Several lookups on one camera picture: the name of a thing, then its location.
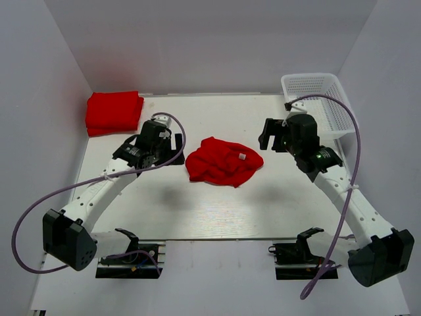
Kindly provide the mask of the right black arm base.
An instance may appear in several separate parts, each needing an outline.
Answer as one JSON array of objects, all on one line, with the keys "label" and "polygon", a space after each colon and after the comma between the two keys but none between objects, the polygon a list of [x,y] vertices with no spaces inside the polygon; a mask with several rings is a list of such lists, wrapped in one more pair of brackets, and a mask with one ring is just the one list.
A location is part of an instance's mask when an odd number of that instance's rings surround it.
[{"label": "right black arm base", "polygon": [[268,247],[274,257],[276,280],[312,280],[320,270],[323,257],[305,257],[295,242],[275,242]]}]

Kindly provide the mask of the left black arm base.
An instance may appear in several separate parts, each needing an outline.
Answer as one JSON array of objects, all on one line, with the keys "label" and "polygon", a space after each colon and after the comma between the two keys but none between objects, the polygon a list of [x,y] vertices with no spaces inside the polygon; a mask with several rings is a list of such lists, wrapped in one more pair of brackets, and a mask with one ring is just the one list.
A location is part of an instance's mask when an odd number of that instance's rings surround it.
[{"label": "left black arm base", "polygon": [[139,243],[129,251],[136,251],[119,258],[101,258],[98,261],[95,278],[157,280],[164,268],[165,242]]}]

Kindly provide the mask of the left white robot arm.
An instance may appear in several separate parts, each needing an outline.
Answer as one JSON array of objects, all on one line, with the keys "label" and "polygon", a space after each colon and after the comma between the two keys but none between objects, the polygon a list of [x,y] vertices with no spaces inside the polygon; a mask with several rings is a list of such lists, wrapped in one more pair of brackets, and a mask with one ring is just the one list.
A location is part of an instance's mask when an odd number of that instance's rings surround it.
[{"label": "left white robot arm", "polygon": [[112,155],[99,179],[61,210],[43,216],[44,250],[76,271],[93,259],[121,258],[131,263],[139,255],[139,238],[123,228],[94,232],[95,223],[122,191],[144,172],[159,166],[181,165],[186,134],[170,130],[174,117],[157,113],[145,121]]}]

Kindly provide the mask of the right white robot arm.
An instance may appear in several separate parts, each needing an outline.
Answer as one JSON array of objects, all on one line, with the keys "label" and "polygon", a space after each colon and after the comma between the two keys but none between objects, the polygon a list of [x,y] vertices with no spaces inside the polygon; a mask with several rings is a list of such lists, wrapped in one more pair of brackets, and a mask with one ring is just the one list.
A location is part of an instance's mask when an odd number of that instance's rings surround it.
[{"label": "right white robot arm", "polygon": [[350,270],[357,282],[370,287],[407,269],[414,237],[407,230],[397,230],[387,222],[363,196],[351,186],[347,170],[336,152],[320,145],[315,119],[298,114],[287,120],[268,118],[259,145],[290,153],[300,171],[305,173],[333,203],[353,233],[353,240],[340,238],[330,261]]}]

